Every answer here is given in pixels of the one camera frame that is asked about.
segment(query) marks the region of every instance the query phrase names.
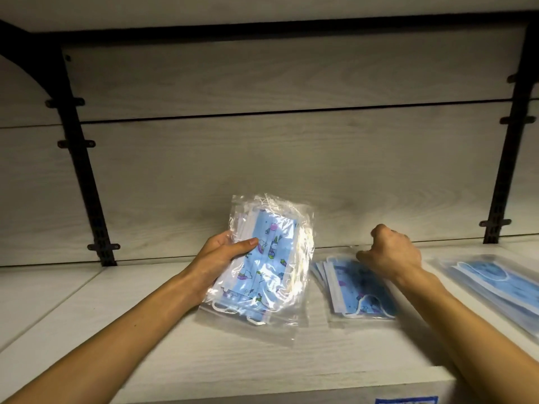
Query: packaged face mask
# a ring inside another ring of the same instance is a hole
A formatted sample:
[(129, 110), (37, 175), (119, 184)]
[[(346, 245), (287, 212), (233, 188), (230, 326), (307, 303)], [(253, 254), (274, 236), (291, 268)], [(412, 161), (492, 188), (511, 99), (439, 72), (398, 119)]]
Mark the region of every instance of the packaged face mask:
[(312, 265), (311, 270), (321, 285), (329, 290), (333, 308), (331, 322), (395, 319), (397, 309), (389, 290), (374, 272), (358, 261), (328, 257)]
[(256, 237), (258, 245), (232, 261), (200, 308), (257, 327), (297, 325), (314, 250), (308, 208), (268, 195), (234, 197), (230, 229), (234, 241)]
[(539, 337), (539, 284), (517, 272), (525, 268), (497, 255), (435, 262), (450, 277), (487, 299), (535, 338)]

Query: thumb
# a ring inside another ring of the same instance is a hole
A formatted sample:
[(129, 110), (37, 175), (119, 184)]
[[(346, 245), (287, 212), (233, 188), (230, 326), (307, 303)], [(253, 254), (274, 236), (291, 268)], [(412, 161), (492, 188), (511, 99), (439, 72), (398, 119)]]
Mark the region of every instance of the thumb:
[(365, 265), (370, 265), (371, 261), (373, 260), (371, 251), (358, 251), (356, 254), (356, 258), (358, 261)]
[(227, 259), (231, 260), (238, 255), (246, 254), (247, 252), (252, 251), (254, 247), (257, 246), (257, 244), (258, 238), (251, 238), (250, 240), (240, 241), (230, 245), (224, 245), (222, 246), (223, 255)]

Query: clear plastic packaging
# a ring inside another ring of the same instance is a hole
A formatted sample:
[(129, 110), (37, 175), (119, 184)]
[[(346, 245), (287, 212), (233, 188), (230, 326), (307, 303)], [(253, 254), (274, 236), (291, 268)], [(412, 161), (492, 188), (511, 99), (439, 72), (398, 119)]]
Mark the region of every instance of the clear plastic packaging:
[(199, 310), (226, 319), (219, 320), (219, 327), (246, 336), (256, 336), (255, 329), (262, 338), (294, 339), (295, 330), (307, 318), (303, 295), (314, 251), (312, 221), (305, 205), (267, 194), (234, 196), (233, 240), (257, 237), (259, 242), (250, 253), (232, 261)]
[(313, 262), (310, 270), (329, 298), (331, 327), (394, 324), (397, 308), (384, 282), (351, 255)]
[(525, 267), (485, 254), (436, 259), (434, 263), (539, 341), (539, 283), (526, 277)]

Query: person's right arm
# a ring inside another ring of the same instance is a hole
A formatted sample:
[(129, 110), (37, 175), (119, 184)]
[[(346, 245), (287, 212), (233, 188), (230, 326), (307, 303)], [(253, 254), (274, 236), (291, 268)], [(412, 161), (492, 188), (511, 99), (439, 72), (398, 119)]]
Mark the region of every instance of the person's right arm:
[(378, 225), (370, 251), (357, 258), (389, 279), (434, 329), (477, 394), (492, 403), (538, 403), (539, 363), (453, 297), (421, 267), (406, 235)]

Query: forearm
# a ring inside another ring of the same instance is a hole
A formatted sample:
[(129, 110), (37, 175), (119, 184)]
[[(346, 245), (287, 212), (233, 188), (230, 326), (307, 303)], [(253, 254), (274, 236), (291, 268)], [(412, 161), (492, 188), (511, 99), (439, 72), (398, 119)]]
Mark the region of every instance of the forearm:
[(181, 275), (175, 276), (6, 404), (109, 402), (140, 361), (193, 306), (189, 286)]
[(406, 272), (396, 285), (434, 329), (478, 394), (500, 404), (537, 400), (535, 360), (454, 298), (435, 275), (422, 269)]

